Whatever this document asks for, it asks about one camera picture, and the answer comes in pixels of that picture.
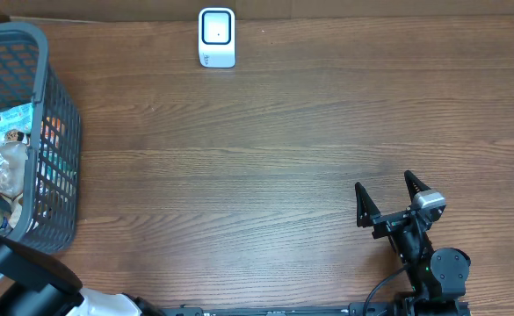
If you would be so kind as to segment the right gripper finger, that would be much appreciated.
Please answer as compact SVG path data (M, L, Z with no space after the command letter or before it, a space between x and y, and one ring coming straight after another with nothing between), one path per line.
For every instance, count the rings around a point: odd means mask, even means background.
M415 176L415 174L410 170L406 170L404 172L404 179L405 179L405 183L407 185L410 200L413 200L414 196L417 193L431 189L428 185L426 185L421 180L419 180Z
M360 182L355 183L355 194L357 200L357 226L373 226L380 217L380 210Z

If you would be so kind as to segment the clear brown bread bag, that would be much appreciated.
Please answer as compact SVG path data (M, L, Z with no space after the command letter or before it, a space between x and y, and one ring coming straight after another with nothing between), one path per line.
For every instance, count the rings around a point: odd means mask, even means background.
M28 137L11 129L0 141L0 233L14 228L22 214Z

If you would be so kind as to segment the orange snack packet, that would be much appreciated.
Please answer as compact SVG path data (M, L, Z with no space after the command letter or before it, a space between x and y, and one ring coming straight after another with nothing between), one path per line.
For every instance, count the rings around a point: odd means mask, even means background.
M47 144L60 148L62 137L67 134L65 124L59 118L46 117L46 122L41 122L40 127L40 135L46 140Z

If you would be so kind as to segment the small teal white packet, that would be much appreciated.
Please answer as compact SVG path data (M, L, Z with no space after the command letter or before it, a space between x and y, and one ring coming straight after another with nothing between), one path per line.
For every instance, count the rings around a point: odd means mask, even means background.
M42 155L47 160L40 163L40 174L68 195L76 191L76 171L53 150Z

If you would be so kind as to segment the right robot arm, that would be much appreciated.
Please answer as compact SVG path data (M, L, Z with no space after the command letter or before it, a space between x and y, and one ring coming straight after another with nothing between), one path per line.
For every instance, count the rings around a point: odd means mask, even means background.
M468 315L466 294L471 259L458 248L434 249L427 232L446 207L445 197L407 170L404 172L410 204L404 210L382 214L366 188L355 183L357 226L371 227L374 239L387 238L402 267L380 281L362 303L351 303L350 315ZM378 290L405 273L411 291L391 302L374 303Z

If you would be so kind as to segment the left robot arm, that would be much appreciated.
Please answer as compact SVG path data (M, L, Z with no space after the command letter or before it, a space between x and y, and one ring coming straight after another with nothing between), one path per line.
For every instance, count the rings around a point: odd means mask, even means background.
M51 255L0 236L0 274L14 284L0 297L0 315L162 315L142 298L83 287Z

